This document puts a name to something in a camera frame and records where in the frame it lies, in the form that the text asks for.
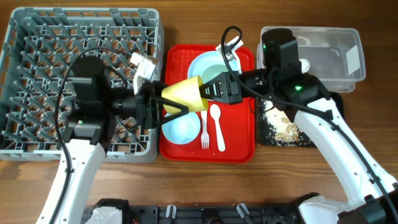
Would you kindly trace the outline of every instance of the light blue bowl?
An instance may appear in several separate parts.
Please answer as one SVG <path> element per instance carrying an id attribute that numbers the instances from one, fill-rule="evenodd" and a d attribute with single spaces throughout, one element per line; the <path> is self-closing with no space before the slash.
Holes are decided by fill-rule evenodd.
<path id="1" fill-rule="evenodd" d="M 188 144 L 198 136 L 200 132 L 200 120 L 196 113 L 191 112 L 163 124 L 162 131 L 163 135 L 170 142 L 174 144 Z"/>
<path id="2" fill-rule="evenodd" d="M 232 70 L 238 70 L 238 63 L 236 60 L 229 62 Z M 197 56 L 189 66 L 188 78 L 199 75 L 206 83 L 212 80 L 214 77 L 219 75 L 221 72 L 227 72 L 228 69 L 225 66 L 224 60 L 218 54 L 217 51 L 205 52 Z"/>

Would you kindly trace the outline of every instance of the plastic spoon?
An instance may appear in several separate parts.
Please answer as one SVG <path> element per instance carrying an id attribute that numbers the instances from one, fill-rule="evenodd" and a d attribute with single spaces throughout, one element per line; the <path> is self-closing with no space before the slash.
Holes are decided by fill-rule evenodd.
<path id="1" fill-rule="evenodd" d="M 220 107 L 218 107 L 217 105 L 212 105 L 210 107 L 210 115 L 214 119 L 214 122 L 216 123 L 218 150 L 220 150 L 220 152 L 224 152 L 225 151 L 225 142 L 224 142 L 223 133 L 221 132 L 221 127 L 220 127 L 220 116 L 221 116 Z"/>

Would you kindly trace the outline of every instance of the white fork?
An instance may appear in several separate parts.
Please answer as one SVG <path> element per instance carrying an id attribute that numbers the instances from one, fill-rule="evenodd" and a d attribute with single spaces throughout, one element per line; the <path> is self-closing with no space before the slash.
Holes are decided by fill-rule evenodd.
<path id="1" fill-rule="evenodd" d="M 200 136 L 201 147 L 202 149 L 208 149 L 210 139 L 209 139 L 209 134 L 207 133 L 207 111 L 201 111 L 200 116 L 201 116 L 201 126 L 203 130 Z"/>

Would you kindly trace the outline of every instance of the white sticker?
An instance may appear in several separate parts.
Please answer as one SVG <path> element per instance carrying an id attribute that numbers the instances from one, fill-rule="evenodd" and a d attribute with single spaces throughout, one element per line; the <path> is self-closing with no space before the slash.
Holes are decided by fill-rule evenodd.
<path id="1" fill-rule="evenodd" d="M 348 75 L 351 75 L 353 72 L 357 71 L 357 69 L 359 69 L 361 66 L 361 64 L 359 63 L 358 46 L 355 45 L 352 49 L 350 49 L 346 53 L 346 57 L 347 57 Z"/>

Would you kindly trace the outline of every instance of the plastic dish rack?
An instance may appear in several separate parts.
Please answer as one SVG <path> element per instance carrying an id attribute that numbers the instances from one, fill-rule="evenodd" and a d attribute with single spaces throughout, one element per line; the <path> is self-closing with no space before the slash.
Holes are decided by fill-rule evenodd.
<path id="1" fill-rule="evenodd" d="M 155 9 L 49 8 L 15 9 L 0 56 L 0 159 L 49 161 L 61 152 L 54 130 L 57 92 L 70 61 L 89 47 L 105 46 L 141 52 L 159 60 L 162 68 L 164 30 Z M 129 59 L 110 51 L 93 50 L 129 80 L 136 69 Z M 111 75 L 112 87 L 121 80 Z M 68 78 L 62 93 L 58 123 L 62 127 L 75 92 Z M 106 162 L 150 162 L 157 156 L 157 129 L 126 131 L 134 119 L 119 120 Z"/>

